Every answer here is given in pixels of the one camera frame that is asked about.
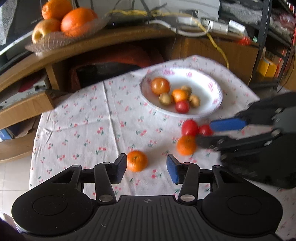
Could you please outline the yellow red apple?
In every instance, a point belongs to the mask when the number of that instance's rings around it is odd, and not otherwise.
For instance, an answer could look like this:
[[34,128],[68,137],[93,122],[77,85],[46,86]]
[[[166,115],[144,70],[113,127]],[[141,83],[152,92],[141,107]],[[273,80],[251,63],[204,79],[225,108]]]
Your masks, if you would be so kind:
[[61,26],[61,22],[56,19],[46,19],[46,20],[40,21],[33,30],[32,42],[36,44],[49,33],[59,32],[60,26]]

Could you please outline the large orange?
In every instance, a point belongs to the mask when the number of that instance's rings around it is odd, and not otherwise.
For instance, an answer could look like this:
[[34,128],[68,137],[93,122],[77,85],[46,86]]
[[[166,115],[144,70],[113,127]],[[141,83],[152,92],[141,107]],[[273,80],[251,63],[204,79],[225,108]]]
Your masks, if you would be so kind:
[[76,8],[62,18],[61,32],[70,37],[81,36],[89,28],[86,24],[95,19],[98,19],[98,15],[92,9]]
[[43,5],[42,16],[44,20],[56,19],[61,21],[72,10],[72,3],[69,0],[51,0]]

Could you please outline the small brown longan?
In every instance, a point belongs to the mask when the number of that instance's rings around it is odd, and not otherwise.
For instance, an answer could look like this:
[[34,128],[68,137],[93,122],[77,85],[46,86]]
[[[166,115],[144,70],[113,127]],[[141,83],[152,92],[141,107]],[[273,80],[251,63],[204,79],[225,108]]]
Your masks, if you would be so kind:
[[192,89],[191,89],[190,86],[183,85],[183,86],[181,87],[181,89],[182,89],[183,91],[185,91],[185,92],[187,93],[188,96],[190,96],[190,95],[192,94]]

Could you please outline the white floral plate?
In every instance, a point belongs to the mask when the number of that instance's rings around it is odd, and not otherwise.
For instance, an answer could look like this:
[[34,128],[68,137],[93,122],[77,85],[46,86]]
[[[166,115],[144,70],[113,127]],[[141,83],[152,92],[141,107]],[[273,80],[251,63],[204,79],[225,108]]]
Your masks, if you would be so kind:
[[205,73],[185,67],[162,67],[141,80],[140,93],[145,102],[164,114],[203,118],[222,104],[219,84]]

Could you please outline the red cherry tomato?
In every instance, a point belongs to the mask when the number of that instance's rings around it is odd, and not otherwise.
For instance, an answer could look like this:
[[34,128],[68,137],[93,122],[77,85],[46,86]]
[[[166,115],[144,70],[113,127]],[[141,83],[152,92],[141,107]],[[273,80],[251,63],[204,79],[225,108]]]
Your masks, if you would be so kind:
[[199,134],[199,126],[194,120],[186,120],[181,127],[181,133],[183,136],[195,137]]
[[178,113],[186,114],[190,110],[190,104],[186,100],[178,101],[175,104],[175,109]]
[[210,128],[210,125],[201,125],[201,126],[199,126],[199,135],[202,135],[202,136],[212,136],[213,133],[214,132]]

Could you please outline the black television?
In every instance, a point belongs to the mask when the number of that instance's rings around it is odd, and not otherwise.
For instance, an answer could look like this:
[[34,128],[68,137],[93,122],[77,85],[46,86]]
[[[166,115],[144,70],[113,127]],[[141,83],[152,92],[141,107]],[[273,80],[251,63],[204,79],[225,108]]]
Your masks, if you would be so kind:
[[46,1],[18,0],[6,44],[1,45],[1,73],[31,54],[25,46],[32,42],[33,29],[43,17],[42,6]]

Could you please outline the large orange persimmon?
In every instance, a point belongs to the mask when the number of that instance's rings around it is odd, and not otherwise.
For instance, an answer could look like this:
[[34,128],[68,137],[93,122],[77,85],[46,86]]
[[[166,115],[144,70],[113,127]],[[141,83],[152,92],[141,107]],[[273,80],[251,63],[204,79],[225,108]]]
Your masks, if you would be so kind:
[[154,78],[151,82],[151,91],[155,95],[160,95],[162,93],[169,93],[171,89],[170,82],[165,78]]

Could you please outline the small orange tangerine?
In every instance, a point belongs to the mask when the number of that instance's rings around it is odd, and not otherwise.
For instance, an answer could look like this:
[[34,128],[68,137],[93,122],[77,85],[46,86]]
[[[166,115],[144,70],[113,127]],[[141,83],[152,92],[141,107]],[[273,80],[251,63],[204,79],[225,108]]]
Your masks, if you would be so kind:
[[182,100],[188,100],[189,98],[187,93],[182,89],[174,89],[171,93],[171,96],[173,97],[175,103]]

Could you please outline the black metal shelf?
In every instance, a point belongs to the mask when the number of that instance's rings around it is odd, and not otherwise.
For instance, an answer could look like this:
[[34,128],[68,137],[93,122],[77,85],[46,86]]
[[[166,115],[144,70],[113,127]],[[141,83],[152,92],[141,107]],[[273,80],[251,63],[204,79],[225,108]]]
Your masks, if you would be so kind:
[[[221,1],[219,19],[243,25],[250,40],[258,45],[249,87],[277,88],[295,52],[295,10],[286,1]],[[259,72],[263,59],[276,65],[274,74]]]

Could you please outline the large orange front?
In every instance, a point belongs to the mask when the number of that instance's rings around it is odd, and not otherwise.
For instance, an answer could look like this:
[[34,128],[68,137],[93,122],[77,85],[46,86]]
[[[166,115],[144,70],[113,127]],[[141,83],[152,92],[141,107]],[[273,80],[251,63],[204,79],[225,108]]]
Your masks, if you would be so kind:
[[81,36],[89,28],[86,24],[95,19],[98,19],[98,15],[92,9],[76,8],[62,18],[61,32],[70,37]]

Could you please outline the black wifi router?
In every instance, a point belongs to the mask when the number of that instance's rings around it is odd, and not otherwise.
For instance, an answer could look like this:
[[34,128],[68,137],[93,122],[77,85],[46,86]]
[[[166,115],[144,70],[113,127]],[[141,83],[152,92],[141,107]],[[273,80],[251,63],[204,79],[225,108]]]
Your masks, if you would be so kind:
[[154,24],[164,21],[170,25],[177,17],[167,8],[167,1],[116,1],[107,13],[114,28]]

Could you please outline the small red ornament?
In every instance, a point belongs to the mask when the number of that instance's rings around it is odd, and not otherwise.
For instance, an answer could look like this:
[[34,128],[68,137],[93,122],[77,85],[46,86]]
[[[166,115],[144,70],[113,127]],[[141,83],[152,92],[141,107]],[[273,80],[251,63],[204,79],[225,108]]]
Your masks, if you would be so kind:
[[239,41],[237,41],[237,44],[242,45],[242,46],[249,46],[251,45],[252,41],[250,40],[249,37],[243,37]]

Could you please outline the cherry print tablecloth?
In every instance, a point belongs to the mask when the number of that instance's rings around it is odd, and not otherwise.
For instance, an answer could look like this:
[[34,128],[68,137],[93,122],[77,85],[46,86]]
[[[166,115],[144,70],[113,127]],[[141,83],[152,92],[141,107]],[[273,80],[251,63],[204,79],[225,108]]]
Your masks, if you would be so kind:
[[230,118],[258,96],[221,64],[191,56],[133,71],[61,97],[57,106],[41,115],[30,170],[30,188],[35,188],[72,165],[93,168],[102,162],[114,162],[122,153],[141,151],[148,165],[140,172],[127,170],[119,184],[112,186],[116,198],[172,195],[191,204],[210,193],[209,183],[200,183],[195,191],[175,184],[167,170],[167,156],[180,162],[211,169],[220,164],[220,154],[198,147],[188,156],[177,150],[185,117],[174,117],[148,105],[140,93],[140,83],[155,70],[185,68],[197,70],[219,85],[222,103],[197,123]]

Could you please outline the yellow box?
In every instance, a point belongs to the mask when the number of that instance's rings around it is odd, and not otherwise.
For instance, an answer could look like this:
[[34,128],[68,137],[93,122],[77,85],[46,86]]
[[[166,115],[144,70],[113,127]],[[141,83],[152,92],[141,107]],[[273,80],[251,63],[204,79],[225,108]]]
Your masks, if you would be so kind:
[[259,61],[257,72],[261,74],[263,77],[273,78],[278,66],[272,61],[262,58]]

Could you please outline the white lace cover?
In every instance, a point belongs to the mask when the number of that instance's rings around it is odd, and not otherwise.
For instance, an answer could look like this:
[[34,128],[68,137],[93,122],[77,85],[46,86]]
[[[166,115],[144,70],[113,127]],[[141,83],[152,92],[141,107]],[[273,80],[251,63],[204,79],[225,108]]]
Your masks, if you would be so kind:
[[0,7],[0,29],[1,29],[1,45],[6,44],[9,29],[12,25],[16,12],[17,0],[1,1]]

